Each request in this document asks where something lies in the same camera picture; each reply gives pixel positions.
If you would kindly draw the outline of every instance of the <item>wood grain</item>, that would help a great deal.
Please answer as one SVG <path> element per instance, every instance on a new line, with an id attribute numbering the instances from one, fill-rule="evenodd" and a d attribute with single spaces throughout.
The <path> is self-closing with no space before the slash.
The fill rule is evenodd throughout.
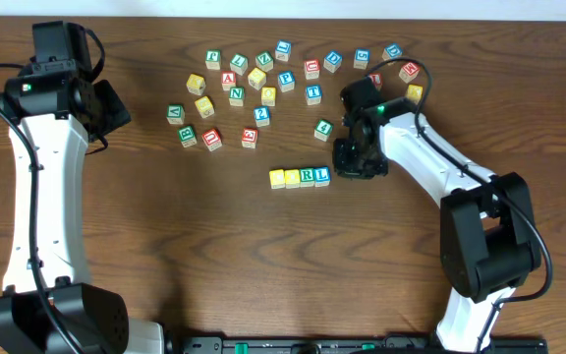
<path id="1" fill-rule="evenodd" d="M 0 18 L 0 62 L 25 63 L 31 24 L 46 18 Z M 121 294 L 131 316 L 179 331 L 228 335 L 383 335 L 431 331 L 449 284 L 438 260 L 438 210 L 399 166 L 371 181 L 335 178 L 322 189 L 270 191 L 274 167 L 331 165 L 331 142 L 344 136 L 338 93 L 359 78 L 357 47 L 398 42 L 424 60 L 436 85 L 425 114 L 464 154 L 503 174 L 517 171 L 531 187 L 535 215 L 555 261 L 543 299 L 504 308 L 498 335 L 541 335 L 551 353 L 566 353 L 566 24 L 90 19 L 103 41 L 103 79 L 118 91 L 133 122 L 108 136 L 110 149 L 84 171 L 84 234 L 95 284 Z M 236 52 L 250 58 L 292 41 L 288 64 L 297 87 L 279 92 L 272 125 L 256 150 L 241 147 L 259 95 L 230 107 L 219 72 L 204 66 L 209 48 L 223 68 Z M 322 103 L 306 106 L 302 60 L 330 50 L 345 59 L 317 81 Z M 198 117 L 185 82 L 204 75 L 216 113 Z M 16 73 L 0 70 L 0 90 Z M 383 72 L 384 93 L 406 87 L 398 68 Z M 424 75 L 416 79 L 423 84 Z M 197 133 L 217 127 L 224 147 L 201 140 L 184 149 L 165 119 L 167 104 L 185 104 Z M 336 124 L 329 144 L 312 137 L 318 119 Z M 0 122 L 0 283 L 12 244 L 14 165 Z M 538 289 L 532 275 L 519 293 Z"/>

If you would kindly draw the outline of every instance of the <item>white backdrop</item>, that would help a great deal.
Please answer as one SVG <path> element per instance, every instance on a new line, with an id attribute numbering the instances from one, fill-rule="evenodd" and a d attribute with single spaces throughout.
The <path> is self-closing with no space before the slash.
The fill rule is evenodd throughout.
<path id="1" fill-rule="evenodd" d="M 566 21 L 566 0 L 0 0 L 0 15 Z"/>

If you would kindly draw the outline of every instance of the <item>cube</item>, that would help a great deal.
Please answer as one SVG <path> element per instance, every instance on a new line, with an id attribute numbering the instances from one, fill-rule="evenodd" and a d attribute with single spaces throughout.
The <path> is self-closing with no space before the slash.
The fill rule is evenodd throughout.
<path id="1" fill-rule="evenodd" d="M 270 171 L 270 186 L 272 189 L 285 188 L 285 171 L 282 169 Z"/>
<path id="2" fill-rule="evenodd" d="M 270 110 L 267 107 L 255 108 L 255 122 L 258 127 L 270 125 Z"/>
<path id="3" fill-rule="evenodd" d="M 242 134 L 242 147 L 256 148 L 256 135 L 256 129 L 244 128 L 244 134 Z"/>
<path id="4" fill-rule="evenodd" d="M 299 188 L 301 187 L 301 173 L 299 170 L 285 171 L 285 188 Z"/>
<path id="5" fill-rule="evenodd" d="M 248 85 L 255 89 L 263 88 L 265 85 L 265 73 L 259 68 L 254 68 L 250 74 L 248 74 Z"/>
<path id="6" fill-rule="evenodd" d="M 383 60 L 390 60 L 394 58 L 398 58 L 403 55 L 403 50 L 401 47 L 397 45 L 397 43 L 392 43 L 383 49 L 383 53 L 381 54 L 381 58 Z"/>
<path id="7" fill-rule="evenodd" d="M 276 88 L 261 89 L 261 104 L 274 107 L 274 104 L 276 104 Z"/>
<path id="8" fill-rule="evenodd" d="M 355 61 L 353 67 L 356 69 L 365 69 L 370 61 L 370 51 L 368 49 L 357 49 L 355 51 Z"/>
<path id="9" fill-rule="evenodd" d="M 276 59 L 280 61 L 288 61 L 290 60 L 290 53 L 292 53 L 292 43 L 285 40 L 279 40 L 274 51 Z"/>
<path id="10" fill-rule="evenodd" d="M 222 69 L 222 53 L 219 50 L 207 50 L 204 64 L 206 64 L 207 69 Z"/>
<path id="11" fill-rule="evenodd" d="M 421 68 L 419 68 L 416 64 L 408 63 L 401 68 L 401 71 L 399 72 L 399 78 L 401 78 L 401 80 L 403 80 L 403 82 L 407 84 L 416 78 L 420 70 Z"/>
<path id="12" fill-rule="evenodd" d="M 326 142 L 327 139 L 329 139 L 329 135 L 331 134 L 332 130 L 333 124 L 325 121 L 324 119 L 320 119 L 318 125 L 316 125 L 315 129 L 313 130 L 313 136 Z"/>
<path id="13" fill-rule="evenodd" d="M 409 85 L 408 90 L 405 92 L 405 97 L 413 101 L 415 104 L 419 104 L 421 97 L 423 97 L 423 87 Z"/>
<path id="14" fill-rule="evenodd" d="M 167 120 L 169 124 L 185 123 L 185 110 L 181 104 L 170 104 L 167 106 Z"/>
<path id="15" fill-rule="evenodd" d="M 235 54 L 231 59 L 231 70 L 238 75 L 244 75 L 248 69 L 248 58 L 242 54 Z"/>
<path id="16" fill-rule="evenodd" d="M 305 62 L 304 70 L 306 80 L 317 79 L 320 76 L 320 63 L 317 59 L 308 60 Z"/>
<path id="17" fill-rule="evenodd" d="M 202 76 L 198 76 L 196 74 L 189 75 L 189 78 L 187 79 L 187 91 L 193 94 L 202 95 L 205 88 L 206 83 Z"/>
<path id="18" fill-rule="evenodd" d="M 331 73 L 335 73 L 340 65 L 342 65 L 342 55 L 335 50 L 331 50 L 331 52 L 324 57 L 324 69 Z"/>
<path id="19" fill-rule="evenodd" d="M 222 139 L 215 128 L 202 134 L 202 140 L 209 151 L 222 147 Z"/>
<path id="20" fill-rule="evenodd" d="M 198 141 L 196 140 L 196 133 L 191 126 L 181 128 L 178 130 L 178 139 L 181 140 L 183 148 L 194 146 Z"/>
<path id="21" fill-rule="evenodd" d="M 291 71 L 279 74 L 279 87 L 281 88 L 281 92 L 287 92 L 294 89 L 295 83 L 294 74 L 292 74 Z"/>
<path id="22" fill-rule="evenodd" d="M 302 168 L 301 172 L 301 188 L 313 187 L 315 180 L 313 178 L 313 168 Z"/>
<path id="23" fill-rule="evenodd" d="M 320 167 L 313 170 L 313 178 L 315 179 L 316 187 L 328 186 L 331 182 L 331 174 L 329 173 L 329 167 Z"/>
<path id="24" fill-rule="evenodd" d="M 228 100 L 233 106 L 244 105 L 244 88 L 231 88 L 228 94 Z"/>
<path id="25" fill-rule="evenodd" d="M 256 56 L 256 66 L 267 73 L 274 68 L 274 59 L 270 53 L 264 51 Z"/>
<path id="26" fill-rule="evenodd" d="M 311 85 L 305 88 L 305 100 L 307 105 L 319 104 L 322 100 L 322 89 L 320 85 Z"/>
<path id="27" fill-rule="evenodd" d="M 377 88 L 377 90 L 381 90 L 381 86 L 383 86 L 383 78 L 379 73 L 372 73 L 368 74 L 368 77 L 372 80 L 372 83 Z"/>
<path id="28" fill-rule="evenodd" d="M 215 113 L 215 109 L 213 109 L 213 103 L 211 103 L 211 100 L 208 99 L 207 96 L 196 101 L 196 108 L 198 109 L 200 117 L 202 118 L 210 117 L 213 115 L 213 113 Z"/>
<path id="29" fill-rule="evenodd" d="M 222 72 L 222 89 L 230 90 L 237 84 L 237 77 L 234 72 Z"/>

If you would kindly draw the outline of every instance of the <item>green block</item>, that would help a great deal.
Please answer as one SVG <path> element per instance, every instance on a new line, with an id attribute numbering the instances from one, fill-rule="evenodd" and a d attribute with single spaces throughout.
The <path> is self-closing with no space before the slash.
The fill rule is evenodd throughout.
<path id="1" fill-rule="evenodd" d="M 167 118 L 183 118 L 183 106 L 180 104 L 167 106 Z"/>
<path id="2" fill-rule="evenodd" d="M 262 52 L 262 53 L 260 53 L 259 55 L 256 56 L 256 60 L 258 60 L 259 64 L 265 65 L 265 64 L 273 61 L 274 59 L 272 59 L 272 56 L 270 55 L 270 53 L 268 53 L 267 51 L 264 51 L 264 52 Z"/>
<path id="3" fill-rule="evenodd" d="M 220 62 L 222 60 L 222 53 L 219 50 L 207 50 L 205 61 Z"/>
<path id="4" fill-rule="evenodd" d="M 311 182 L 311 181 L 313 181 L 313 168 L 302 168 L 301 182 Z"/>
<path id="5" fill-rule="evenodd" d="M 231 64 L 236 65 L 238 67 L 241 67 L 246 63 L 248 63 L 248 58 L 242 54 L 235 54 L 233 60 L 231 60 Z"/>
<path id="6" fill-rule="evenodd" d="M 333 124 L 325 121 L 324 119 L 320 119 L 318 125 L 315 126 L 315 130 L 324 135 L 329 135 L 333 130 Z"/>
<path id="7" fill-rule="evenodd" d="M 248 344 L 245 343 L 235 344 L 235 354 L 248 354 Z"/>
<path id="8" fill-rule="evenodd" d="M 242 99 L 244 98 L 244 88 L 231 88 L 231 91 L 228 93 L 230 98 L 235 99 Z"/>
<path id="9" fill-rule="evenodd" d="M 178 137 L 180 138 L 181 142 L 184 142 L 189 139 L 195 138 L 196 133 L 194 133 L 194 128 L 185 127 L 178 130 Z"/>

